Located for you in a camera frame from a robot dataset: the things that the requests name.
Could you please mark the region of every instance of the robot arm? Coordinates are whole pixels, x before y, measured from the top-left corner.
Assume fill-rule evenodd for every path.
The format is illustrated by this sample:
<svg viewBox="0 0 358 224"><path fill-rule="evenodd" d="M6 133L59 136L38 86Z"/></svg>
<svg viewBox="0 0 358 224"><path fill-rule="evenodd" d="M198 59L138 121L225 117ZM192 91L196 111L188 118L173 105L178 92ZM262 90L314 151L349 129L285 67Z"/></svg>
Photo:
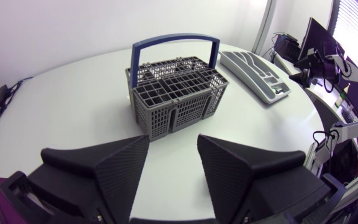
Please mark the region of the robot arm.
<svg viewBox="0 0 358 224"><path fill-rule="evenodd" d="M331 82L338 82L340 78L358 83L358 68L345 61L340 55L327 55L324 58L314 49L309 49L307 58L298 62L298 67L304 69L303 73L292 75L290 78L304 87L309 87L314 78L324 78ZM335 145L348 139L358 137L358 122L346 124L338 122L333 124L326 138L325 145L317 149L317 144L311 146L313 161L305 166L312 169L312 164L321 167L333 153Z"/></svg>
<svg viewBox="0 0 358 224"><path fill-rule="evenodd" d="M345 61L339 55L329 55L326 57L328 62L334 62L340 69L337 75L341 75L341 78L353 82L358 82L358 68ZM330 129L330 136L327 138L327 142L323 148L321 148L315 157L315 162L318 165L324 164L332 156L335 145L345 140L358 137L358 122L346 124L343 122L335 123Z"/></svg>

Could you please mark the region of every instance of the white wall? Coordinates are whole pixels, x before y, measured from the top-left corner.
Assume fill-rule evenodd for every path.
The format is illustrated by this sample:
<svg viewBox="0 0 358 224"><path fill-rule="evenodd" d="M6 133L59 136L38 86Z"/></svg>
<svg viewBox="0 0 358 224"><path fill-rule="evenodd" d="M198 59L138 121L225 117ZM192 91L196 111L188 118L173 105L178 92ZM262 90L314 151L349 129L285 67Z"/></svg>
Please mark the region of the white wall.
<svg viewBox="0 0 358 224"><path fill-rule="evenodd" d="M162 34L197 32L251 50L266 2L0 0L0 86Z"/></svg>
<svg viewBox="0 0 358 224"><path fill-rule="evenodd" d="M332 3L333 0L277 0L273 21L261 54L273 46L271 38L274 32L286 32L298 39L301 45L310 17L328 28Z"/></svg>
<svg viewBox="0 0 358 224"><path fill-rule="evenodd" d="M328 28L332 4L332 0L295 1L286 33L298 39L301 44L306 34L310 17L316 19L323 27Z"/></svg>

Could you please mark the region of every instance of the white desk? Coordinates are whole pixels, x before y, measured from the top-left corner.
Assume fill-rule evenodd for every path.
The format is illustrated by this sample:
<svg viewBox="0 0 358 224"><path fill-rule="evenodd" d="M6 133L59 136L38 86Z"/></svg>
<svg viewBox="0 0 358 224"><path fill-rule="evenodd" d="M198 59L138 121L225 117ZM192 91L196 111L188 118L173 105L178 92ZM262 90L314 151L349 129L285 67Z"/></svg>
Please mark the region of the white desk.
<svg viewBox="0 0 358 224"><path fill-rule="evenodd" d="M178 56L207 62L210 48L209 42L162 44L143 50L140 62ZM220 50L241 49L221 44ZM0 177L17 170L30 174L41 165L40 150L46 147L75 149L142 134L132 115L124 74L130 62L131 50L122 50L26 81L0 119ZM216 69L230 82L217 112L150 144L132 217L214 217L196 148L199 133L262 149L307 153L312 133L323 129L306 93L276 66L272 69L292 93L270 106L219 61Z"/></svg>

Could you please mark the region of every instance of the window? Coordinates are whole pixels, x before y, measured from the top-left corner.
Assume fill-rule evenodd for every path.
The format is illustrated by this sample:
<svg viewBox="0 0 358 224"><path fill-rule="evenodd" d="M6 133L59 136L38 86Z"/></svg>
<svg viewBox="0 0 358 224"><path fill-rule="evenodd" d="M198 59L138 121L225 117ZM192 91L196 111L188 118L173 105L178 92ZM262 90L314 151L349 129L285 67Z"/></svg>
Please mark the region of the window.
<svg viewBox="0 0 358 224"><path fill-rule="evenodd" d="M358 2L334 1L328 31L341 44L345 54L358 66Z"/></svg>

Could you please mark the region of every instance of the gray cutlery tray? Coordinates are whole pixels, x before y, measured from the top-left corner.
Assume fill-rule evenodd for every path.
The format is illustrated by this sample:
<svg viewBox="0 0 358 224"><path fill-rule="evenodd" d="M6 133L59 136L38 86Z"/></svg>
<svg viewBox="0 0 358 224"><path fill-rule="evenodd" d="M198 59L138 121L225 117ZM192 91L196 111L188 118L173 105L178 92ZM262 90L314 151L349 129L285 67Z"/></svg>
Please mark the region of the gray cutlery tray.
<svg viewBox="0 0 358 224"><path fill-rule="evenodd" d="M251 52L219 52L221 63L268 104L291 93L284 81Z"/></svg>

